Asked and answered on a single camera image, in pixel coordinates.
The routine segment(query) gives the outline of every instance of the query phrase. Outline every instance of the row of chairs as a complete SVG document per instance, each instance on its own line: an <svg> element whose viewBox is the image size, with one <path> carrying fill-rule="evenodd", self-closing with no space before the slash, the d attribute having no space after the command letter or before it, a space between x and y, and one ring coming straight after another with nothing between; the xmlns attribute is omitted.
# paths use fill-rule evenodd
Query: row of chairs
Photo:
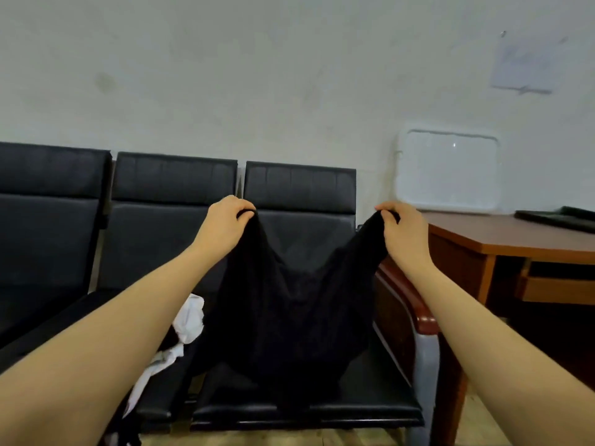
<svg viewBox="0 0 595 446"><path fill-rule="evenodd" d="M0 372L182 252L208 206L236 194L237 175L235 160L119 153L113 165L106 150L0 143ZM354 169L248 162L242 193L294 268L321 266L355 232ZM194 289L205 310L216 302L225 265ZM418 401L385 345L378 331L348 368L338 399L294 419L225 365L189 396L190 345L150 380L136 411L146 432L168 432L184 402L198 401L197 430L415 426L409 443L427 444L433 395L431 407Z"/></svg>

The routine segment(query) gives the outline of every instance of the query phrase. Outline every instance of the forearm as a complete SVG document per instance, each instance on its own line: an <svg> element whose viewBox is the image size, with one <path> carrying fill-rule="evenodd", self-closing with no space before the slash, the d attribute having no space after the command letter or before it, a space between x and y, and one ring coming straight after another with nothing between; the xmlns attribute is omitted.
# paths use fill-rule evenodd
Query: forearm
<svg viewBox="0 0 595 446"><path fill-rule="evenodd" d="M21 424L45 416L60 424L60 414L72 420L83 410L71 428L96 440L213 264L191 246L8 369L0 376L0 434L17 441Z"/></svg>
<svg viewBox="0 0 595 446"><path fill-rule="evenodd" d="M592 441L595 393L437 269L408 277L513 444Z"/></svg>

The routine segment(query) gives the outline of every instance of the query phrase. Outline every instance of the chair backrest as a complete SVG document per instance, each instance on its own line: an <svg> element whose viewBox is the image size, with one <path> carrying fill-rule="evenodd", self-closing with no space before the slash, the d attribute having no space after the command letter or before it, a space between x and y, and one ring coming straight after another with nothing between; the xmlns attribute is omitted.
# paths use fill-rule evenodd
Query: chair backrest
<svg viewBox="0 0 595 446"><path fill-rule="evenodd" d="M355 232L355 169L246 163L244 198L268 242L295 269L314 270Z"/></svg>
<svg viewBox="0 0 595 446"><path fill-rule="evenodd" d="M0 286L87 291L107 150L0 142Z"/></svg>
<svg viewBox="0 0 595 446"><path fill-rule="evenodd" d="M119 153L98 289L123 290L188 247L211 203L236 188L237 161ZM196 288L216 292L219 263Z"/></svg>

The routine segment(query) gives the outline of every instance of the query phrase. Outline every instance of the black cloth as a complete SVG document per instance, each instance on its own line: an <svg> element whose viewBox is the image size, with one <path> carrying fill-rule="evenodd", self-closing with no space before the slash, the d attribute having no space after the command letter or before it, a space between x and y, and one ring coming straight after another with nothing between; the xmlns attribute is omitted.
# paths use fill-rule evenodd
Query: black cloth
<svg viewBox="0 0 595 446"><path fill-rule="evenodd" d="M367 349L372 279L387 255L383 232L378 212L320 269L298 271L270 247L257 213L228 255L195 373L224 361L289 412L327 397Z"/></svg>

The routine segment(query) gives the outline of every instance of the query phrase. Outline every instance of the hand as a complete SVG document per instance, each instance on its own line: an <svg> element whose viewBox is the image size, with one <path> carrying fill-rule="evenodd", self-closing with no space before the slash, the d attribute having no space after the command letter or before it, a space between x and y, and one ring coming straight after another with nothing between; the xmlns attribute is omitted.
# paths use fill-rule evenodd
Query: hand
<svg viewBox="0 0 595 446"><path fill-rule="evenodd" d="M256 210L252 203L238 199L235 195L228 195L213 203L191 247L207 252L213 264L221 260L237 246L246 224L254 216L253 211L237 216L246 209Z"/></svg>
<svg viewBox="0 0 595 446"><path fill-rule="evenodd" d="M434 268L428 246L428 223L413 206L401 202L384 202L376 205L384 219L384 242L390 257L411 278ZM397 224L394 216L401 220Z"/></svg>

